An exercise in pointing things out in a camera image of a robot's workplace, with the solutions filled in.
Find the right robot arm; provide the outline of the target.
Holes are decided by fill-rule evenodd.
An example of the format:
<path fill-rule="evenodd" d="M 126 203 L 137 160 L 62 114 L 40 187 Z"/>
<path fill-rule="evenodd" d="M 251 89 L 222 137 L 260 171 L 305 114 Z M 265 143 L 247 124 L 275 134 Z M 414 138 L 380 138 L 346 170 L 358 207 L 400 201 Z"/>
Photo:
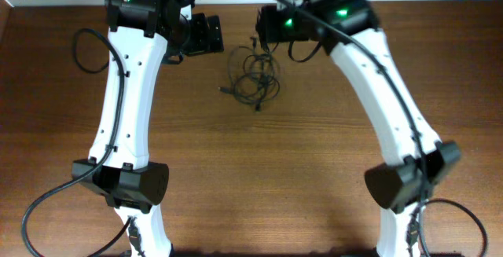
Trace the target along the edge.
<path fill-rule="evenodd" d="M 380 207 L 376 256 L 426 256 L 422 214 L 461 158 L 409 93 L 368 0 L 275 0 L 257 24 L 264 43 L 315 41 L 346 76 L 376 133 L 384 161 L 365 172 Z"/>

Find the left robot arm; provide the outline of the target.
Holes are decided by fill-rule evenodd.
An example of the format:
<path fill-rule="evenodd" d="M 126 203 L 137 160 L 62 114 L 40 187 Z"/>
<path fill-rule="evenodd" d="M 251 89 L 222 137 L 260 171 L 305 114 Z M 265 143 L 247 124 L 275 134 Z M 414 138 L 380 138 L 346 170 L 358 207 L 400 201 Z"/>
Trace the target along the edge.
<path fill-rule="evenodd" d="M 161 202 L 169 169 L 149 158 L 149 120 L 160 67 L 223 49 L 219 19 L 196 0 L 105 0 L 109 53 L 101 120 L 72 177 L 104 197 L 123 222 L 132 256 L 171 256 Z"/>

